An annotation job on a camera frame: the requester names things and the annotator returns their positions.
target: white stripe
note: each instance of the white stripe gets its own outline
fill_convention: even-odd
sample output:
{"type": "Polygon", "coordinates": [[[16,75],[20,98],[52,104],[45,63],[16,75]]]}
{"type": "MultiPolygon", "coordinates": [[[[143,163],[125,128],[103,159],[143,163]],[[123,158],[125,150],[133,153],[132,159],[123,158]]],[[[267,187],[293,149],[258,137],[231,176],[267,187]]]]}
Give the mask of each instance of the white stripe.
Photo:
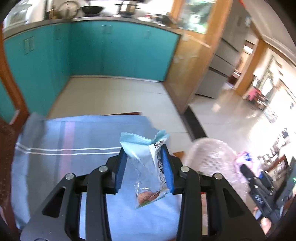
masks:
{"type": "Polygon", "coordinates": [[[42,150],[42,151],[64,151],[64,150],[111,150],[111,149],[121,149],[121,147],[107,147],[107,148],[77,148],[77,149],[43,149],[43,148],[29,148],[19,142],[16,145],[20,146],[26,150],[42,150]]]}
{"type": "Polygon", "coordinates": [[[108,155],[108,154],[118,154],[119,153],[119,151],[92,152],[92,153],[40,153],[40,152],[33,152],[33,151],[25,151],[19,147],[15,147],[15,149],[17,149],[25,154],[37,154],[37,155],[45,155],[45,156],[108,155]]]}

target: pink stripe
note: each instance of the pink stripe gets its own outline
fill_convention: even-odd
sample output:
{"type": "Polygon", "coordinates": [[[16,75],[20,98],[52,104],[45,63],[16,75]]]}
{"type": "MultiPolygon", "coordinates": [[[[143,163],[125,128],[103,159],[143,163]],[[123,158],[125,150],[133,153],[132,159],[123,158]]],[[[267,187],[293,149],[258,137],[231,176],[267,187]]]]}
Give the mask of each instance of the pink stripe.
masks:
{"type": "MultiPolygon", "coordinates": [[[[72,149],[74,144],[75,122],[66,122],[64,131],[64,144],[62,149],[72,149]]],[[[59,177],[62,179],[71,169],[72,156],[61,156],[59,164],[59,177]]]]}

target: snack package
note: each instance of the snack package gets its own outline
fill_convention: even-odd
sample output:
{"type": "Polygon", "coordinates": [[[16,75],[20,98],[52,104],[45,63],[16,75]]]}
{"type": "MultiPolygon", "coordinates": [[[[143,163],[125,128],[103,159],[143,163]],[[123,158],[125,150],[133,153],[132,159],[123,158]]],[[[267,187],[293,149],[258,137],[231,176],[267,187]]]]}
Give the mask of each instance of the snack package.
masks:
{"type": "Polygon", "coordinates": [[[170,192],[166,186],[160,158],[160,147],[165,144],[168,137],[165,130],[159,131],[153,140],[136,134],[121,133],[121,146],[138,173],[135,183],[138,201],[136,208],[161,199],[170,192]]]}

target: ceiling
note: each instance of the ceiling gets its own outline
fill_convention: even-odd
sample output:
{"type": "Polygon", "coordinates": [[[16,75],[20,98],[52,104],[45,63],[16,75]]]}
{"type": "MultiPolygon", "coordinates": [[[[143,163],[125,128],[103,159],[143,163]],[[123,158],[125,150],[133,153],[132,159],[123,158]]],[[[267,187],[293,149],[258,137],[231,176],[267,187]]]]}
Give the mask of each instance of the ceiling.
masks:
{"type": "Polygon", "coordinates": [[[296,64],[296,46],[285,25],[264,0],[243,0],[264,41],[277,48],[296,64]]]}

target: kitchen countertop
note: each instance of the kitchen countertop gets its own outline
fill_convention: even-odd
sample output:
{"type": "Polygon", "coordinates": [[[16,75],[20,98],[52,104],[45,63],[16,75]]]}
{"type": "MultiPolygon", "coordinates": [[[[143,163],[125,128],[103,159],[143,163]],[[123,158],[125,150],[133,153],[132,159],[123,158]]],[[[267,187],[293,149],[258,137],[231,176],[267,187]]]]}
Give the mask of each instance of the kitchen countertop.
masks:
{"type": "Polygon", "coordinates": [[[160,29],[180,35],[180,29],[177,29],[177,28],[171,28],[171,27],[162,26],[156,23],[145,22],[135,18],[102,16],[102,17],[83,17],[83,18],[73,18],[73,19],[50,19],[50,20],[43,20],[40,22],[28,23],[28,24],[17,26],[8,30],[4,30],[3,36],[4,36],[4,39],[7,39],[21,32],[25,32],[33,28],[38,28],[38,27],[42,27],[50,24],[71,23],[71,22],[79,22],[79,21],[91,21],[91,20],[113,20],[113,21],[122,21],[122,22],[128,22],[128,23],[138,23],[138,24],[155,27],[155,28],[160,28],[160,29]]]}

